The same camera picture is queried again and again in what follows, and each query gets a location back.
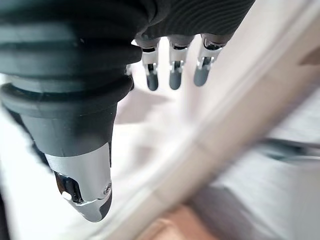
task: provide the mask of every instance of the robotic hand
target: robotic hand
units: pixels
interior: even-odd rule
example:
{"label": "robotic hand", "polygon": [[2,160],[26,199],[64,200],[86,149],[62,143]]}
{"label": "robotic hand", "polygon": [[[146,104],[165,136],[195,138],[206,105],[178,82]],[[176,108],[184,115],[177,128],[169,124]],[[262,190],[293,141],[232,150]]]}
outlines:
{"label": "robotic hand", "polygon": [[202,86],[253,2],[0,1],[0,73],[10,79],[2,103],[19,115],[61,195],[87,220],[102,220],[111,206],[113,125],[133,84],[126,66],[142,57],[148,87],[156,90],[158,43],[168,36],[169,85],[178,89],[188,46],[202,34],[194,77]]}

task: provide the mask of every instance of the wooden surface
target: wooden surface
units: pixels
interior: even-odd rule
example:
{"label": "wooden surface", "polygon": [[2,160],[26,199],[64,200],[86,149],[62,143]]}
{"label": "wooden surface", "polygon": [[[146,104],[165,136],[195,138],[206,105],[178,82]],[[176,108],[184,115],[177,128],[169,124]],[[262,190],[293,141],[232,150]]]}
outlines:
{"label": "wooden surface", "polygon": [[218,240],[203,226],[195,213],[179,206],[154,221],[137,240]]}

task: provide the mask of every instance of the gray surface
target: gray surface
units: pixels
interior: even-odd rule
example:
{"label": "gray surface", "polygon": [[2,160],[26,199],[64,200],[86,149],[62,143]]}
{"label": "gray surface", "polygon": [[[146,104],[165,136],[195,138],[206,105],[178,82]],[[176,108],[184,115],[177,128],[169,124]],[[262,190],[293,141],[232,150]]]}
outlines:
{"label": "gray surface", "polygon": [[[319,109],[320,90],[268,137],[319,144]],[[320,238],[320,158],[292,157],[287,149],[280,150],[251,149],[191,200],[192,207],[221,240]],[[280,156],[279,160],[267,152]]]}

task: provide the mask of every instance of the blurred background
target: blurred background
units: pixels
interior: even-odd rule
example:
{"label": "blurred background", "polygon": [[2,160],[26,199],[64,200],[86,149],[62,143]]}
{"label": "blurred background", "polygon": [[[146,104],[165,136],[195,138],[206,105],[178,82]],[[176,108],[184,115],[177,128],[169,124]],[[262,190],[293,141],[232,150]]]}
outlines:
{"label": "blurred background", "polygon": [[11,239],[320,238],[320,2],[256,0],[197,87],[200,45],[196,36],[178,90],[167,38],[156,91],[132,65],[113,129],[112,206],[98,223],[61,197],[29,136],[0,110]]}

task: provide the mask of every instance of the black rubber finger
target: black rubber finger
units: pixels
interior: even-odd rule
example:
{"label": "black rubber finger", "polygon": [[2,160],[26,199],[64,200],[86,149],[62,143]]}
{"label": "black rubber finger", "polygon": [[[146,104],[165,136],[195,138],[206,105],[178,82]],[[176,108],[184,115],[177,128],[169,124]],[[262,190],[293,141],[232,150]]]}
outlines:
{"label": "black rubber finger", "polygon": [[193,79],[194,84],[198,87],[203,86],[207,81],[208,74],[209,70],[207,70],[206,68],[196,68]]}
{"label": "black rubber finger", "polygon": [[169,85],[172,90],[177,90],[181,85],[181,72],[170,72]]}
{"label": "black rubber finger", "polygon": [[157,90],[159,86],[158,76],[156,74],[150,73],[148,76],[146,76],[146,83],[151,91]]}

